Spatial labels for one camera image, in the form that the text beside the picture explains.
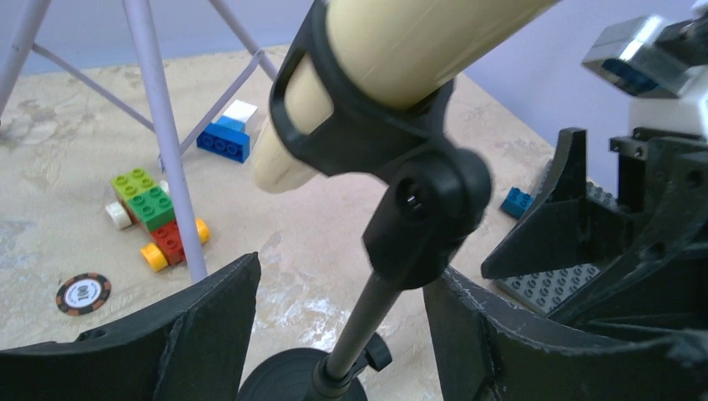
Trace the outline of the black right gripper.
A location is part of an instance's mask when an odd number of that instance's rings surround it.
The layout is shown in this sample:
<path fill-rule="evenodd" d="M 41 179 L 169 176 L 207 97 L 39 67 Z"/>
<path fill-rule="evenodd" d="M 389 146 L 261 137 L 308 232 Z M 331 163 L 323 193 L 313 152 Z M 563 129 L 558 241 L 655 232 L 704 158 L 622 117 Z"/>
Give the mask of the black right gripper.
<path fill-rule="evenodd" d="M 483 277 L 591 264 L 595 274 L 549 319 L 628 341 L 706 330 L 706 140 L 647 128 L 613 138 L 613 202 L 587 182 L 586 135 L 559 132 L 542 190 L 482 263 Z"/>

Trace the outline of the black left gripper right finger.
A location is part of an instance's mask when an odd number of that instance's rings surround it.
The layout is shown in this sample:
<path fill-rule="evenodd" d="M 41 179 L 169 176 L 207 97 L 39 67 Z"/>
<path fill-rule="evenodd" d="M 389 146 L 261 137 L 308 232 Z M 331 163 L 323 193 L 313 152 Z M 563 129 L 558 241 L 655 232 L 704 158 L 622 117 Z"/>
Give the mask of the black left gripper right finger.
<path fill-rule="evenodd" d="M 541 318 L 448 268 L 423 290 L 446 400 L 704 400 L 707 336 L 627 342 Z"/>

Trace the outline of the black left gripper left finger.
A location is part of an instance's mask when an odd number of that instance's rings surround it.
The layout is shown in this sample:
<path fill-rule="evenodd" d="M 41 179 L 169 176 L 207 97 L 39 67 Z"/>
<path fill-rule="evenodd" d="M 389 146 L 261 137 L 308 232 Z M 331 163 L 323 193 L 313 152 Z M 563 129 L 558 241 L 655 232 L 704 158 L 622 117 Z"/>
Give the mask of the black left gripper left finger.
<path fill-rule="evenodd" d="M 71 343 L 1 353 L 4 400 L 233 400 L 255 318 L 256 253 Z"/>

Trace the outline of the black microphone desk stand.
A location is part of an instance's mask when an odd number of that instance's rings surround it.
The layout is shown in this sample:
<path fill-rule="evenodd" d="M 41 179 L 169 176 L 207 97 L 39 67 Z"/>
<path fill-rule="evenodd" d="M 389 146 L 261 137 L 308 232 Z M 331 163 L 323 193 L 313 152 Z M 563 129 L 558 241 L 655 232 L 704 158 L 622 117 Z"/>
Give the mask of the black microphone desk stand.
<path fill-rule="evenodd" d="M 278 138 L 297 160 L 334 176 L 367 173 L 387 184 L 362 240 L 372 274 L 332 352 L 293 348 L 266 359 L 243 382 L 241 400 L 363 400 L 365 368 L 392 355 L 377 328 L 406 290 L 437 280 L 490 201 L 485 162 L 443 131 L 453 81 L 396 111 L 365 95 L 345 75 L 326 37 L 327 5 L 316 1 L 274 82 L 270 111 Z M 286 113 L 286 88 L 309 58 L 333 101 L 332 115 L 310 134 Z"/>

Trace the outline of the cream microphone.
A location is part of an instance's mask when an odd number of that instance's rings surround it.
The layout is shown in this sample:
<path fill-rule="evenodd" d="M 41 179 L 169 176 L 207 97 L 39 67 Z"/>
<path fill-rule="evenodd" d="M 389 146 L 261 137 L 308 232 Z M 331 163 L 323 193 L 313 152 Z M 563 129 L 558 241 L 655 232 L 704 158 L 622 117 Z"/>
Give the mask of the cream microphone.
<path fill-rule="evenodd" d="M 364 94 L 407 109 L 559 1 L 329 1 L 325 36 L 338 65 Z M 293 125 L 310 134 L 333 113 L 334 103 L 313 64 L 296 62 L 284 90 Z M 271 125 L 252 155 L 253 180 L 282 193 L 317 173 L 288 153 Z"/>

